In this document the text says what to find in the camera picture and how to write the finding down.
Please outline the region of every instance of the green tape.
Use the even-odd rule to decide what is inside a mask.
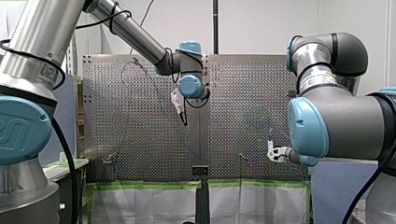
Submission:
[[[153,189],[153,190],[171,190],[171,189],[198,189],[201,187],[201,181],[180,181],[180,182],[145,182],[145,181],[116,181],[109,183],[89,184],[88,189],[93,191],[100,190],[118,190],[118,189]]]
[[[82,77],[76,77],[76,84],[81,85]]]
[[[74,163],[75,165],[80,165],[82,164],[84,161],[86,161],[86,159],[74,159]],[[62,164],[59,164],[60,167],[69,167],[69,164],[67,163],[67,161],[63,162]]]
[[[210,188],[238,188],[241,186],[304,189],[309,187],[310,183],[308,181],[271,181],[254,179],[209,180]]]

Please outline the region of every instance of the pegboard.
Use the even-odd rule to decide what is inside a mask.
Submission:
[[[140,56],[84,58],[85,145],[90,182],[191,180],[208,164],[210,178],[305,180],[307,170],[270,162],[267,139],[289,144],[287,96],[295,77],[284,56],[210,55],[211,95],[188,108],[184,127],[174,109],[172,78]]]
[[[170,101],[171,78],[158,76],[139,56],[87,56],[84,62],[89,181],[190,180],[195,153],[189,152],[190,128]]]
[[[269,161],[267,140],[289,146],[287,105],[296,77],[285,56],[210,55],[210,178],[305,180],[307,169]]]

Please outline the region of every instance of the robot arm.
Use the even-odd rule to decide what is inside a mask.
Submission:
[[[91,13],[99,20],[122,12],[112,0],[87,0],[84,11]],[[168,52],[149,33],[147,33],[128,14],[122,13],[113,21],[106,22],[110,31],[122,38],[136,49],[147,60],[156,66],[157,73],[169,76],[180,73],[180,93],[189,99],[204,99],[208,88],[202,80],[203,64],[201,63],[201,45],[197,42],[183,42],[176,53]]]
[[[379,96],[356,97],[356,85],[343,82],[364,74],[367,64],[367,51],[353,35],[290,41],[288,68],[298,78],[299,92],[288,111],[293,150],[314,158],[358,160],[387,154],[395,136],[389,103]]]

